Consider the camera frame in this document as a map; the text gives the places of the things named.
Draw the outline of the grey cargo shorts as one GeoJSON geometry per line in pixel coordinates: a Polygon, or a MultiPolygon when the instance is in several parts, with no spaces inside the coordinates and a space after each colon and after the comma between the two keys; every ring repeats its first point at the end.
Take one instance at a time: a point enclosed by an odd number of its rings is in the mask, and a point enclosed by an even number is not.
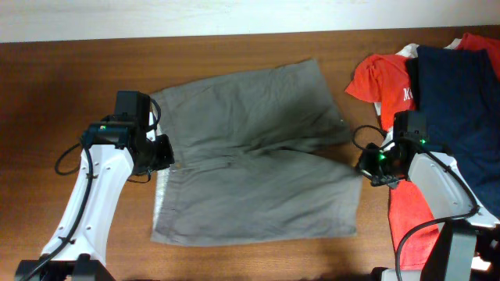
{"type": "Polygon", "coordinates": [[[361,176],[317,152],[351,139],[316,60],[153,94],[174,162],[152,240],[216,247],[356,233],[361,176]]]}

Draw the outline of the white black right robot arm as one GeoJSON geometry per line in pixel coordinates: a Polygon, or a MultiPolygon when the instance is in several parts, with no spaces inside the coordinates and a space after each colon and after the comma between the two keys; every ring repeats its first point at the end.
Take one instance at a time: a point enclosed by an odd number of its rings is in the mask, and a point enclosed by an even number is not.
{"type": "Polygon", "coordinates": [[[433,219],[409,230],[395,252],[395,267],[375,268],[380,281],[497,280],[499,278],[499,220],[480,202],[463,179],[450,151],[432,145],[427,121],[416,111],[395,114],[384,143],[369,143],[355,166],[374,187],[414,183],[423,194],[433,219]],[[405,242],[418,231],[441,225],[441,232],[421,270],[404,270],[405,242]]]}

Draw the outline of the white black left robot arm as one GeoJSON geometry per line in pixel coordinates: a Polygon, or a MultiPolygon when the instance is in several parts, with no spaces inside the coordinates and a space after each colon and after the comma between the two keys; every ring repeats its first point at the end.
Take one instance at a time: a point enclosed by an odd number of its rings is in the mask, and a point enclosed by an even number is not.
{"type": "Polygon", "coordinates": [[[114,112],[80,137],[77,181],[52,238],[37,260],[22,260],[16,280],[111,280],[105,267],[110,226],[124,185],[174,163],[161,108],[139,91],[118,91],[114,112]]]}

